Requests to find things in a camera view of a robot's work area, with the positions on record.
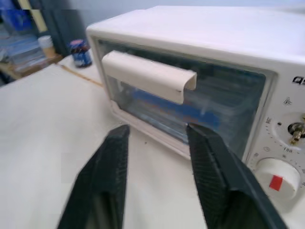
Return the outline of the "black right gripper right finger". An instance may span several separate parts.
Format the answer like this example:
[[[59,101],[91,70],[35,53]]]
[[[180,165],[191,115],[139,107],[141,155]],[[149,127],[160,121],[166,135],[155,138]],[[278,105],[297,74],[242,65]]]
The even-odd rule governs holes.
[[[287,229],[251,170],[216,132],[193,123],[186,132],[208,229]]]

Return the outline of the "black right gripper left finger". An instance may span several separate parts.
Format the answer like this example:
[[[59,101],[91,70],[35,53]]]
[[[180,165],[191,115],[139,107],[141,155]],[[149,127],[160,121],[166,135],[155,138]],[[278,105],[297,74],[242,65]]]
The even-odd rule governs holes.
[[[78,173],[57,229],[123,229],[130,127],[111,130]]]

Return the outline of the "glass toaster oven door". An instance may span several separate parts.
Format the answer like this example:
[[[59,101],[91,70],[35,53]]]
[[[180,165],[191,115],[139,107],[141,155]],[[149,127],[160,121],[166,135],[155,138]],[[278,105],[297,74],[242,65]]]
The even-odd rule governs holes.
[[[248,158],[273,72],[164,38],[93,36],[90,43],[117,118],[184,157],[187,124],[202,125]]]

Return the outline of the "white toaster oven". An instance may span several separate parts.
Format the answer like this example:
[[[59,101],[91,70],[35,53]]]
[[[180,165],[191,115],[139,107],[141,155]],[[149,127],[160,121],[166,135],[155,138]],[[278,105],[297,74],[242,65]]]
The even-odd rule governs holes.
[[[289,163],[301,176],[291,200],[271,198],[285,214],[305,209],[305,138],[291,145],[287,128],[305,124],[305,14],[262,8],[157,6],[87,27],[93,36],[164,38],[212,52],[216,60],[274,73],[251,152],[253,171],[264,158]]]

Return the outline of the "white timer knob red mark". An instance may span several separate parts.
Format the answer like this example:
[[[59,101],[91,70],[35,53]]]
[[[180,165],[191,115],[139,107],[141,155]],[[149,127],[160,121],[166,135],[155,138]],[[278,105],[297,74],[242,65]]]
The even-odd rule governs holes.
[[[293,199],[301,184],[296,168],[275,158],[264,158],[257,163],[254,175],[264,192],[279,200]]]

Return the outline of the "bare brass knob shaft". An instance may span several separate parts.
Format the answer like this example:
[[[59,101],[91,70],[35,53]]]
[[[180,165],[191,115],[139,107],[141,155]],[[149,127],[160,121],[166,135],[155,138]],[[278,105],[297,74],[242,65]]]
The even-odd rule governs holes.
[[[289,134],[292,136],[290,139],[291,145],[297,145],[299,141],[305,138],[305,124],[301,122],[292,123],[287,128]]]

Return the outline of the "blue labelled jar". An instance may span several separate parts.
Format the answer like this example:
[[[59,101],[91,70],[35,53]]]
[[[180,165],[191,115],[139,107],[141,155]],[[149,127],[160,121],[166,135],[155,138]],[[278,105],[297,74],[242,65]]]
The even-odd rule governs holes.
[[[82,39],[73,40],[69,44],[74,65],[77,68],[89,67],[92,64],[89,48]]]

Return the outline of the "white capped beige bottle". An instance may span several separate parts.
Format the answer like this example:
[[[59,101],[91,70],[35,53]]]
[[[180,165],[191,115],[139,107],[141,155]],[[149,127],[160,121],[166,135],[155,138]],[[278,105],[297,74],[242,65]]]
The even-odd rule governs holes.
[[[44,35],[39,37],[38,43],[47,58],[50,59],[56,56],[56,51],[54,49],[53,41],[50,35]]]

